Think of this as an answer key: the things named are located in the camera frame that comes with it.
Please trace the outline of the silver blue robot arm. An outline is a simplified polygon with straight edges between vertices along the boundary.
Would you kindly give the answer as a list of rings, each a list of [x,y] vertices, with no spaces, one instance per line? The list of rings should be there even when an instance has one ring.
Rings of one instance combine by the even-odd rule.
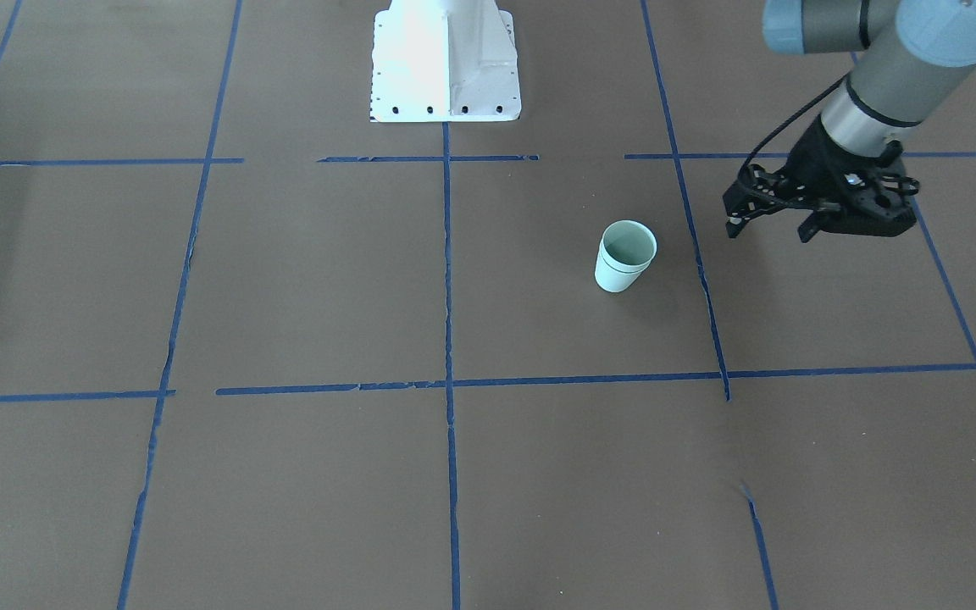
[[[790,209],[808,214],[801,242],[913,228],[905,142],[976,69],[976,1],[768,1],[762,30],[778,53],[862,58],[814,99],[821,112],[781,169],[745,158],[722,197],[729,238]]]

